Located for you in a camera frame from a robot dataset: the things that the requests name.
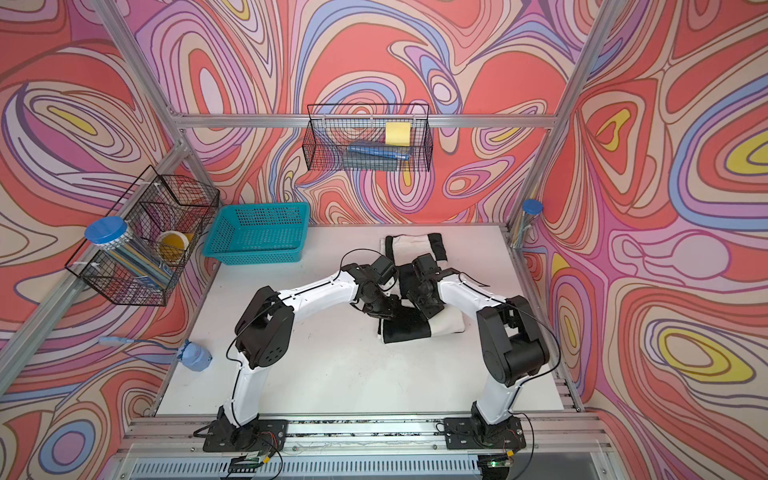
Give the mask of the black white checkered pillowcase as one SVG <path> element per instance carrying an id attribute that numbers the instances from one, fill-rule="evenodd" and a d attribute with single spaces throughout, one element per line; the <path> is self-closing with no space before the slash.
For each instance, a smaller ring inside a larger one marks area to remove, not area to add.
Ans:
<path id="1" fill-rule="evenodd" d="M 381 320 L 378 335 L 384 344 L 400 343 L 423 338 L 459 334 L 465 331 L 462 312 L 454 306 L 445 305 L 431 318 L 427 318 L 408 298 L 419 284 L 413 261 L 429 254 L 441 270 L 449 268 L 448 256 L 440 233 L 423 235 L 389 235 L 381 242 L 382 253 L 393 261 L 396 280 L 390 281 L 392 293 L 402 300 L 403 313 L 397 313 L 394 320 Z"/>

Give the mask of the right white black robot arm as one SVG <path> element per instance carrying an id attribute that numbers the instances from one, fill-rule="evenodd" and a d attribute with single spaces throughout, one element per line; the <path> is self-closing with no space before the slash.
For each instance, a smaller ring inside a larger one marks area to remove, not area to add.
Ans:
<path id="1" fill-rule="evenodd" d="M 399 295 L 415 315 L 409 335 L 427 330 L 431 337 L 458 333 L 465 316 L 476 321 L 480 355 L 489 379 L 472 405 L 479 430 L 506 423 L 524 385 L 550 361 L 542 325 L 523 296 L 504 298 L 468 275 L 429 262 L 398 268 Z"/>

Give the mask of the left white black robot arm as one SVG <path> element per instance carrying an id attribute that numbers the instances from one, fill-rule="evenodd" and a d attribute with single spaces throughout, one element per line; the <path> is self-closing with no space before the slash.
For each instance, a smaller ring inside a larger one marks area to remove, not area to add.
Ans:
<path id="1" fill-rule="evenodd" d="M 239 364 L 230 400 L 222 412 L 234 428 L 258 418 L 269 369 L 288 351 L 294 324 L 339 304 L 362 305 L 374 318 L 391 319 L 400 300 L 384 287 L 395 282 L 396 268 L 380 258 L 373 264 L 350 263 L 321 280 L 293 289 L 260 288 L 235 327 L 229 351 Z"/>

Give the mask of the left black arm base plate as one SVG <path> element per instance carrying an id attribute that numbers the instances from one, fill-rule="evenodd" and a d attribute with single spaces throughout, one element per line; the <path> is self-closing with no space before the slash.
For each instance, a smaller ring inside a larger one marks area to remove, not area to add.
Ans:
<path id="1" fill-rule="evenodd" d="M 193 436 L 204 440 L 202 449 L 208 453 L 281 452 L 288 426 L 289 422 L 283 419 L 256 419 L 236 427 L 226 417 L 221 417 L 206 430 L 195 431 Z"/>

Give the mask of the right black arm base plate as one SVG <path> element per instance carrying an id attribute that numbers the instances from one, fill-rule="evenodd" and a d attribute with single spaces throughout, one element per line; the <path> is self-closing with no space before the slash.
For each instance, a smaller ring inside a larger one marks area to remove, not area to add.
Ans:
<path id="1" fill-rule="evenodd" d="M 527 447 L 520 419 L 515 416 L 495 425 L 481 417 L 448 417 L 438 431 L 449 450 L 503 449 L 516 453 Z"/>

